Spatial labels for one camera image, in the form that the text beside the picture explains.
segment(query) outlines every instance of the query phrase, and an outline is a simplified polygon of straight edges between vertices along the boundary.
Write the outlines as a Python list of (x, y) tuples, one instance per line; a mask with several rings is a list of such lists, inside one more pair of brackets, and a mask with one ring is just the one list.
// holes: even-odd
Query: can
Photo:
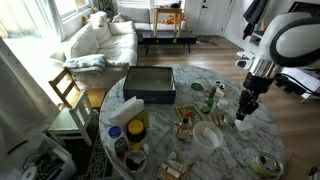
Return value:
[(252, 161), (252, 170), (261, 178), (277, 178), (283, 174), (283, 166), (274, 156), (258, 154)]

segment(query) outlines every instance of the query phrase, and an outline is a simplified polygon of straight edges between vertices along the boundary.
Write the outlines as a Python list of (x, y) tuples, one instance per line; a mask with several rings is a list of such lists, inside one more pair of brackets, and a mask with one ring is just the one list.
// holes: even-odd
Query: marble tabletop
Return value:
[[(243, 86), (236, 84), (227, 77), (213, 71), (189, 66), (189, 65), (161, 65), (173, 68), (176, 98), (174, 104), (145, 105), (156, 110), (157, 114), (165, 119), (179, 122), (175, 107), (194, 103), (199, 109), (200, 104), (207, 97), (203, 91), (194, 91), (190, 85), (193, 82), (202, 83), (208, 87), (213, 86), (216, 80), (221, 80), (225, 84), (226, 93), (223, 97), (229, 102), (229, 119), (235, 119), (238, 109), (238, 100)], [(119, 165), (118, 160), (110, 155), (107, 148), (108, 128), (110, 114), (123, 102), (123, 85), (125, 78), (117, 82), (104, 99), (99, 117), (99, 131), (104, 149), (113, 163), (114, 167), (125, 179), (155, 179), (154, 169), (161, 164), (173, 150), (181, 155), (182, 161), (190, 161), (192, 136), (188, 136), (184, 142), (176, 138), (177, 126), (173, 125), (173, 130), (166, 134), (168, 141), (155, 148), (148, 157), (148, 163), (144, 171), (137, 174), (130, 174)], [(253, 128), (246, 131), (238, 131), (236, 126), (219, 126), (223, 133), (222, 145), (215, 149), (206, 160), (196, 161), (195, 167), (189, 172), (185, 179), (260, 179), (251, 169), (250, 162), (259, 152), (269, 153), (284, 163), (284, 145), (280, 136), (279, 128), (272, 120), (266, 107), (259, 103), (259, 108), (251, 115), (247, 115), (244, 121), (253, 124)]]

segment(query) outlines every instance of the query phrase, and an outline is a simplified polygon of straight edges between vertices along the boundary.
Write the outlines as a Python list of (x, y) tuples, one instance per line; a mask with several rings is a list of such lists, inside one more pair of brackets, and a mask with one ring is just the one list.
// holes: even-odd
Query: bottle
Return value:
[(179, 125), (177, 137), (179, 140), (185, 140), (189, 130), (189, 119), (191, 117), (191, 112), (189, 110), (184, 111), (183, 120)]
[(227, 110), (228, 108), (228, 101), (224, 100), (224, 99), (220, 99), (217, 103), (217, 106), (215, 107), (213, 114), (214, 115), (223, 115), (224, 112)]
[(128, 151), (128, 140), (119, 126), (112, 126), (108, 131), (108, 149), (119, 159), (124, 159)]
[(216, 91), (217, 91), (217, 88), (216, 87), (213, 87), (211, 88), (211, 92), (209, 94), (209, 97), (207, 97), (204, 102), (203, 102), (203, 106), (201, 108), (201, 111), (204, 113), (204, 114), (209, 114), (212, 106), (213, 106), (213, 103), (214, 103), (214, 100), (213, 100), (213, 97), (214, 95), (216, 94)]

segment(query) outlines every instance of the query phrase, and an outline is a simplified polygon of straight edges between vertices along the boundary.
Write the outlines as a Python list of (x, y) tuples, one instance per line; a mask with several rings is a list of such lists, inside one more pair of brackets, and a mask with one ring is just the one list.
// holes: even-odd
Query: jar lid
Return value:
[(220, 109), (227, 109), (228, 108), (228, 101), (224, 100), (224, 99), (220, 99), (218, 102), (218, 106)]
[(129, 123), (129, 132), (133, 135), (140, 134), (143, 131), (143, 123), (140, 120), (133, 120)]
[(111, 138), (117, 138), (120, 136), (121, 134), (121, 129), (119, 126), (112, 126), (110, 129), (109, 129), (109, 132), (108, 132), (109, 136)]

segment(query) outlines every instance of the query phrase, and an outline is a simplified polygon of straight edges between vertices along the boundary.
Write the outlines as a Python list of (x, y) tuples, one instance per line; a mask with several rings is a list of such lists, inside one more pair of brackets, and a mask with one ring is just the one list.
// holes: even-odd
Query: white couch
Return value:
[[(141, 33), (143, 31), (153, 30), (154, 21), (154, 9), (148, 8), (128, 8), (128, 7), (118, 7), (118, 13), (128, 16), (133, 22), (136, 29), (136, 33), (139, 38), (139, 42), (142, 42)], [(158, 31), (173, 31), (174, 24), (163, 24), (161, 21), (167, 17), (167, 14), (160, 13), (158, 15)], [(181, 29), (186, 30), (186, 21), (181, 22)]]
[(63, 42), (63, 48), (51, 60), (62, 68), (66, 59), (103, 54), (106, 57), (103, 73), (77, 73), (73, 77), (80, 89), (111, 88), (127, 74), (129, 66), (137, 64), (137, 43), (132, 21), (105, 22), (102, 27), (87, 24)]

